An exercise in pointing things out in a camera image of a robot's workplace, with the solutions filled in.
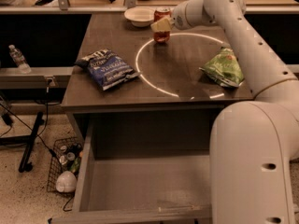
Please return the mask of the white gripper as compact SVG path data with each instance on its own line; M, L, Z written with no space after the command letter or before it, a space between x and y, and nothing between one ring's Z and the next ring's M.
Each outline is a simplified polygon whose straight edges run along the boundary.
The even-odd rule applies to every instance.
M188 0L178 4L172 10L171 17L175 27L179 30L187 30L203 25L206 22L204 0ZM154 33L169 32L172 29L171 18L162 17L150 27Z

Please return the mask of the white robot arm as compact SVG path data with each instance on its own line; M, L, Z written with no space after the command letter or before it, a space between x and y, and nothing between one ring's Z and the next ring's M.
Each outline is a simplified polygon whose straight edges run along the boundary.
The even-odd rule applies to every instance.
M299 80L249 24L242 0L189 0L155 32L219 25L252 100L224 108L210 137L213 224L295 224L290 161L298 156Z

